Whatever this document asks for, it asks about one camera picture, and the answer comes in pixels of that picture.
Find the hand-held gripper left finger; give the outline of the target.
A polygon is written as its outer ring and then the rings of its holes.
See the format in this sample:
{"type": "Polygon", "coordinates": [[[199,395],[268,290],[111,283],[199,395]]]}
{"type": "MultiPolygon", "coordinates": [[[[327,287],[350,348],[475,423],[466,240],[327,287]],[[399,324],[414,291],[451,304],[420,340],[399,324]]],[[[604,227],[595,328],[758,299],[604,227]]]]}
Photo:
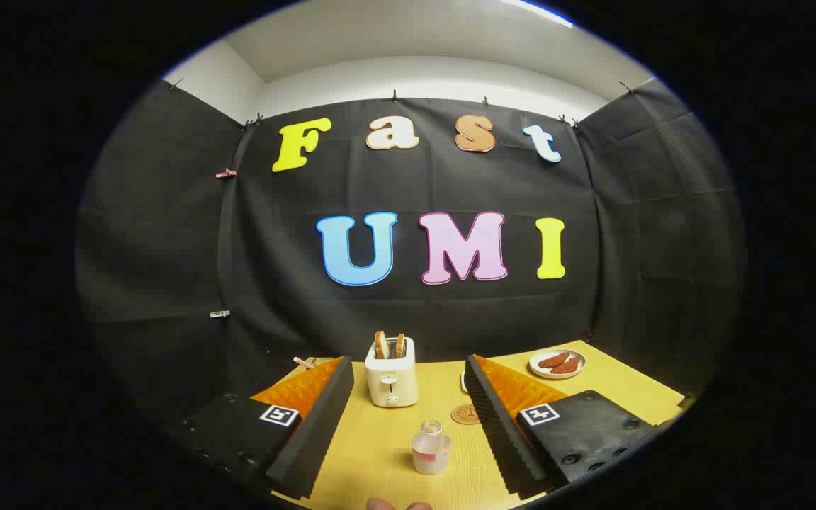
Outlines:
{"type": "Polygon", "coordinates": [[[338,356],[251,397],[227,393],[181,422],[181,442],[239,485],[310,497],[353,382],[338,356]]]}

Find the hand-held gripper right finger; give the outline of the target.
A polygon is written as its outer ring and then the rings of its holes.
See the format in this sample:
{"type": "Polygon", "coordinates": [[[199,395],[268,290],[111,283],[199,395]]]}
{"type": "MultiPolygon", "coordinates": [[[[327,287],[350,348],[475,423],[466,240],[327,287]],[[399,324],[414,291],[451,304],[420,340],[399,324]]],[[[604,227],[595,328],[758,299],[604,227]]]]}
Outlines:
{"type": "Polygon", "coordinates": [[[505,487],[522,499],[580,485],[661,432],[595,390],[567,396],[478,355],[464,371],[505,487]]]}

